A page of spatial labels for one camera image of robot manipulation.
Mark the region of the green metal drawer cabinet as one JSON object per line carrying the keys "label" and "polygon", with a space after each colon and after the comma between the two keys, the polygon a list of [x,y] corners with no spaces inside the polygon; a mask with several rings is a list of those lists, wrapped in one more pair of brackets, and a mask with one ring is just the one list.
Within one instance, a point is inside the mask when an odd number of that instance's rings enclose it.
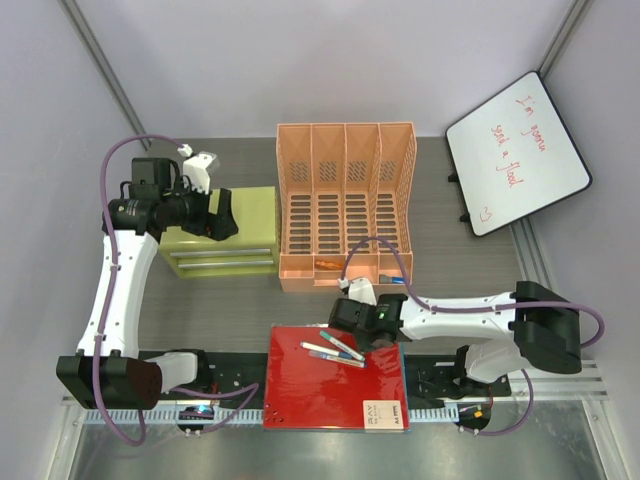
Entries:
{"label": "green metal drawer cabinet", "polygon": [[232,190],[231,210],[239,232],[224,241],[171,227],[158,248],[180,278],[269,275],[278,271],[280,213],[273,186]]}

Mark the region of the blue and grey marker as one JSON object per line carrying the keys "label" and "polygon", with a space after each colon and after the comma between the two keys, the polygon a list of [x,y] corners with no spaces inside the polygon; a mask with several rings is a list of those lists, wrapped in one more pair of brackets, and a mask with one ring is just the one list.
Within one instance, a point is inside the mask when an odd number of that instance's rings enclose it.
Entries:
{"label": "blue and grey marker", "polygon": [[405,279],[403,276],[392,276],[392,275],[380,274],[379,283],[404,285]]}

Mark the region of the teal capped white pen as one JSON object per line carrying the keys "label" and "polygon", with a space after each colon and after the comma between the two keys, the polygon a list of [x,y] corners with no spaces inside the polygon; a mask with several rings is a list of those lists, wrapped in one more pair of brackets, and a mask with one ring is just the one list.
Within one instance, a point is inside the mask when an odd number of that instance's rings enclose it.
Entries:
{"label": "teal capped white pen", "polygon": [[325,330],[321,330],[319,332],[320,336],[322,338],[324,338],[325,340],[329,341],[331,344],[333,344],[334,346],[336,346],[338,349],[340,349],[341,351],[343,351],[344,353],[348,354],[349,356],[351,356],[353,359],[357,360],[357,361],[361,361],[364,362],[365,361],[365,357],[363,354],[359,353],[358,351],[356,351],[354,348],[348,346],[347,344],[345,344],[344,342],[342,342],[341,340],[337,339],[336,337],[332,336],[331,334],[329,334],[327,331]]}

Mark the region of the orange highlighter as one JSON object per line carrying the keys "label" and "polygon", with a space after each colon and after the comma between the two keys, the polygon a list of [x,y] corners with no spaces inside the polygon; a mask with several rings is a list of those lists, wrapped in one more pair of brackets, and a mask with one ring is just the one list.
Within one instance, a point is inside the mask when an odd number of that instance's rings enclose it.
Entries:
{"label": "orange highlighter", "polygon": [[316,259],[314,261],[314,269],[319,271],[342,271],[344,268],[344,260],[327,260]]}

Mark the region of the orange plastic file organizer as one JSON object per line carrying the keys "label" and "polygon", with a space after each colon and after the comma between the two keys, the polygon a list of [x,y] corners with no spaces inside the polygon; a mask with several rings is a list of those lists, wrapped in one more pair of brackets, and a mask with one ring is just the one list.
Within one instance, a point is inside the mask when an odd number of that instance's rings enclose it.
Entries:
{"label": "orange plastic file organizer", "polygon": [[[340,277],[379,286],[380,274],[412,275],[412,123],[281,124],[276,159],[283,291],[332,290]],[[315,270],[316,259],[343,259],[344,268]]]}

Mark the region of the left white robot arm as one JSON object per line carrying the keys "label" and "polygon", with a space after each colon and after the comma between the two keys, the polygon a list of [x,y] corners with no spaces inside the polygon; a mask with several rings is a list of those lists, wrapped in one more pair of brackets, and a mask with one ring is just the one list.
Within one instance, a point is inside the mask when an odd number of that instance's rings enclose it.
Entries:
{"label": "left white robot arm", "polygon": [[139,356],[139,317],[144,288],[162,234],[170,227],[223,241],[238,233],[232,193],[217,191],[210,212],[216,155],[200,152],[177,163],[135,158],[131,179],[120,185],[103,217],[101,276],[88,325],[72,356],[62,356],[56,375],[85,408],[151,410],[178,387],[190,398],[205,397],[213,375],[195,350],[170,351],[149,360]]}

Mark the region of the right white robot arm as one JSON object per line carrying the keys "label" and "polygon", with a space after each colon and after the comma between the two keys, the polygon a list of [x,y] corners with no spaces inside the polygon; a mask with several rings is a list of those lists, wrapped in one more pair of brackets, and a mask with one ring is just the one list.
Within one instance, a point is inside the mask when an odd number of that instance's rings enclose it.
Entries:
{"label": "right white robot arm", "polygon": [[354,337],[369,353],[399,342],[460,338],[451,380],[465,395],[515,371],[534,368],[572,375],[582,369],[579,313],[564,298],[531,281],[514,291],[477,298],[428,299],[375,294],[358,278],[342,284],[330,328]]}

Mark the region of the blue tipped white pen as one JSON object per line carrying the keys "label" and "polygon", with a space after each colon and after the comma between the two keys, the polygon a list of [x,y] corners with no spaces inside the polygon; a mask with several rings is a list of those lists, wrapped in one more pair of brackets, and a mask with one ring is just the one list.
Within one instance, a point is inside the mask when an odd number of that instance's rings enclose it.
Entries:
{"label": "blue tipped white pen", "polygon": [[326,354],[323,352],[317,352],[317,351],[309,351],[308,353],[309,353],[309,356],[313,358],[318,358],[318,359],[322,359],[322,360],[326,360],[326,361],[330,361],[338,364],[348,365],[348,366],[352,366],[359,369],[364,369],[366,367],[365,362],[359,361],[359,360],[342,358],[339,356],[329,355],[329,354]]}

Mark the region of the white marker pen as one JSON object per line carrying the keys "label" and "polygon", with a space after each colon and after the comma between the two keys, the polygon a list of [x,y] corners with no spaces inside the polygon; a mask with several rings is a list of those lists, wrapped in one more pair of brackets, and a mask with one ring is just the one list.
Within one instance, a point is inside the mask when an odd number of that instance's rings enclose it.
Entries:
{"label": "white marker pen", "polygon": [[306,349],[306,350],[317,352],[317,353],[322,353],[324,355],[332,355],[332,356],[337,356],[337,357],[339,357],[341,355],[341,353],[338,352],[337,350],[326,348],[326,347],[322,347],[322,346],[315,345],[315,344],[311,344],[311,343],[308,343],[308,342],[300,342],[300,346],[302,348]]}

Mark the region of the red A4 folder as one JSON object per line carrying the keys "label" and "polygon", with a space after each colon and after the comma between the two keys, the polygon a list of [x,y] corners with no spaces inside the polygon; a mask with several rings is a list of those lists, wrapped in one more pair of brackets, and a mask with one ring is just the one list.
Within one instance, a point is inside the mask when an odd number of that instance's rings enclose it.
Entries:
{"label": "red A4 folder", "polygon": [[406,432],[410,428],[404,357],[397,345],[365,355],[364,366],[331,361],[304,342],[332,345],[325,331],[347,346],[352,335],[311,326],[271,330],[263,427],[267,430]]}

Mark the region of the small whiteboard with writing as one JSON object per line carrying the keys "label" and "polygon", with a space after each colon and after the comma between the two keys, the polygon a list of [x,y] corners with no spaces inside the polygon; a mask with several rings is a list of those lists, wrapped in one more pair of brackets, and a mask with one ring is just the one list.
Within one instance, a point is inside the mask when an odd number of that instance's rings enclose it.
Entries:
{"label": "small whiteboard with writing", "polygon": [[477,237],[588,189],[593,177],[540,75],[531,71],[445,133]]}

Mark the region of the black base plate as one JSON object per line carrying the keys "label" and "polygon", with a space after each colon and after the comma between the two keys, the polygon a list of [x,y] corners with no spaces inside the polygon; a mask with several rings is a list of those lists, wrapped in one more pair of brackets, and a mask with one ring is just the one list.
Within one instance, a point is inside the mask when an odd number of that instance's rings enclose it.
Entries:
{"label": "black base plate", "polygon": [[406,398],[411,408],[430,401],[471,397],[508,397],[509,380],[501,376],[489,386],[453,381],[453,358],[448,355],[409,355],[398,347],[366,356],[366,367],[355,368],[309,356],[301,347],[279,353],[208,352],[209,377],[187,387],[199,392],[227,393],[259,385],[250,402],[273,407],[318,400],[341,406],[356,400]]}

